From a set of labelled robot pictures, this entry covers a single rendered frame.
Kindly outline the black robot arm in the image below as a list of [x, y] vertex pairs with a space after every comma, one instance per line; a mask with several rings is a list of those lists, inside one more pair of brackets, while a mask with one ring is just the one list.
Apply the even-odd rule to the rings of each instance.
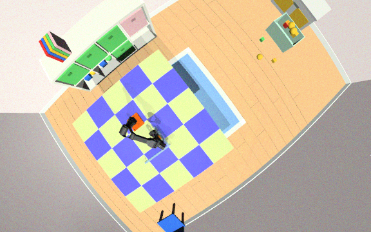
[[[136, 133], [134, 133], [131, 128], [134, 125], [136, 125], [136, 123], [137, 123], [137, 120], [134, 117], [129, 117], [127, 123], [122, 125], [122, 127], [119, 131], [119, 134], [121, 136], [125, 137], [125, 138], [129, 138], [131, 140], [137, 140], [137, 141], [139, 141], [143, 144], [147, 144], [148, 147], [150, 147], [150, 148], [157, 149], [157, 147], [158, 147], [158, 148], [164, 150], [164, 148], [166, 147], [166, 144], [164, 142], [162, 142], [161, 140], [159, 140], [158, 138], [156, 138], [156, 137], [146, 138], [146, 137], [143, 137], [143, 136], [140, 136], [140, 135], [137, 135]], [[128, 130], [131, 133], [130, 136], [126, 136]]]

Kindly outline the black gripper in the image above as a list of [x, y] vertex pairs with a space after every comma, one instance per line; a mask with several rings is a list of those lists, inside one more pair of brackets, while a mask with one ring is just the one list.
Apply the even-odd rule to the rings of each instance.
[[159, 140], [161, 140], [162, 142], [164, 142], [162, 139], [160, 139], [160, 137], [158, 136], [158, 134], [156, 133], [155, 130], [152, 130], [151, 132], [149, 132], [149, 135], [152, 136], [153, 138], [156, 137]]

